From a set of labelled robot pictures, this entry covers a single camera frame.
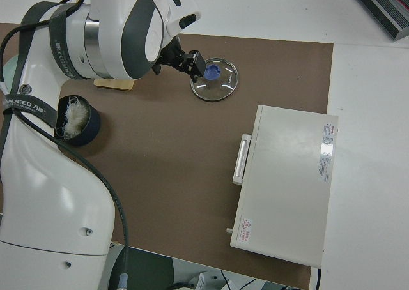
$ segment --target cable connector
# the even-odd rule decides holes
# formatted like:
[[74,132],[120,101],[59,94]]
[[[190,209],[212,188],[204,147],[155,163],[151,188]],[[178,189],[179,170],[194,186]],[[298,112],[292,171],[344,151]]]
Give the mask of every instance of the cable connector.
[[128,274],[122,273],[120,275],[120,282],[118,282],[117,290],[127,290]]

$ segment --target white box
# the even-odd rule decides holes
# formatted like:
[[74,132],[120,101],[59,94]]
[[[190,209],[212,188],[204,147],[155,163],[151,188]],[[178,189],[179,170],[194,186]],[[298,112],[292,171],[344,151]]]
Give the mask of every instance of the white box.
[[337,122],[258,107],[232,247],[321,268]]

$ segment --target black cable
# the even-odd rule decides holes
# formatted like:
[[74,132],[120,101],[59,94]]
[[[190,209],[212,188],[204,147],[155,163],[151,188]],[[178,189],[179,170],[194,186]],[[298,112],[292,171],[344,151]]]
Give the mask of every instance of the black cable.
[[243,288],[247,287],[249,284],[251,284],[252,282],[254,282],[256,279],[251,280],[250,282],[246,283],[246,285],[244,285],[243,287],[241,287],[239,290],[242,290]]
[[315,287],[315,290],[318,290],[320,288],[320,283],[321,283],[321,269],[318,269],[317,286]]
[[107,187],[108,192],[110,193],[117,209],[120,214],[120,219],[122,221],[122,227],[123,227],[123,237],[125,240],[124,243],[124,253],[123,253],[123,271],[126,273],[128,271],[128,251],[129,251],[129,236],[128,236],[128,224],[127,224],[127,218],[125,216],[125,212],[123,211],[122,204],[120,202],[120,199],[118,198],[118,195],[116,194],[115,190],[111,186],[111,184],[106,180],[106,178],[102,175],[102,173],[88,160],[86,160],[83,156],[78,154],[76,151],[74,151],[69,145],[67,145],[65,142],[51,136],[48,134],[46,131],[42,130],[40,127],[36,126],[34,123],[32,123],[30,120],[28,120],[18,109],[13,109],[13,114],[16,115],[21,121],[23,121],[27,126],[38,132],[40,135],[46,137],[48,140],[51,142],[57,144],[58,146],[61,146],[63,149],[67,150],[71,155],[73,155],[76,159],[78,159],[82,164],[86,166],[88,170],[90,170],[98,179]]
[[[62,0],[60,3],[66,3],[67,1],[70,0]],[[69,17],[71,14],[76,12],[79,7],[84,3],[84,0],[78,0],[75,5],[73,5],[71,8],[69,8],[67,12],[67,17]],[[4,50],[6,49],[7,43],[10,41],[13,35],[20,31],[25,31],[25,30],[32,30],[38,27],[46,26],[50,23],[50,20],[42,20],[41,22],[33,23],[33,24],[26,24],[26,25],[21,25],[19,27],[16,27],[12,29],[6,36],[4,37],[3,41],[1,42],[0,45],[0,82],[4,82],[4,75],[3,75],[3,56],[4,56]]]
[[226,282],[226,285],[228,285],[229,290],[231,290],[231,289],[230,289],[229,282],[228,282],[228,279],[226,278],[226,276],[224,276],[223,270],[220,270],[220,272],[222,272],[222,275],[223,275],[224,281]]

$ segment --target wooden block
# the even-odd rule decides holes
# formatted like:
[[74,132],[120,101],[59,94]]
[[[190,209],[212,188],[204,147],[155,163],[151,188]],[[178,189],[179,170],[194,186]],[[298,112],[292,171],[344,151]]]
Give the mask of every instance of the wooden block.
[[100,88],[130,91],[134,86],[134,82],[134,80],[95,79],[94,85]]

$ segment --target black strap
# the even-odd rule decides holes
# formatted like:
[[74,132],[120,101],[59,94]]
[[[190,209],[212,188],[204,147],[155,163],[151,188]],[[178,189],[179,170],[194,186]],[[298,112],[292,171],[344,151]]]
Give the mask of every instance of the black strap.
[[25,94],[6,94],[3,96],[3,114],[12,113],[12,109],[20,109],[34,114],[51,128],[57,125],[57,111],[41,99]]
[[[50,3],[47,1],[42,1],[40,3],[35,4],[28,10],[26,15],[22,19],[21,24],[26,25],[38,22],[45,12],[47,12],[52,7],[57,6],[58,4],[59,3]],[[19,89],[21,75],[27,60],[28,52],[30,51],[30,46],[31,42],[33,41],[34,32],[35,29],[20,32],[19,57],[17,60],[17,67],[14,73],[13,85],[10,93],[17,93]],[[4,144],[6,143],[8,128],[10,126],[11,120],[12,120],[11,114],[4,115],[3,125],[1,127],[0,133],[0,158],[3,156]]]
[[63,4],[50,18],[50,44],[56,63],[65,75],[71,79],[85,79],[75,70],[68,53],[66,43],[66,12],[74,4]]

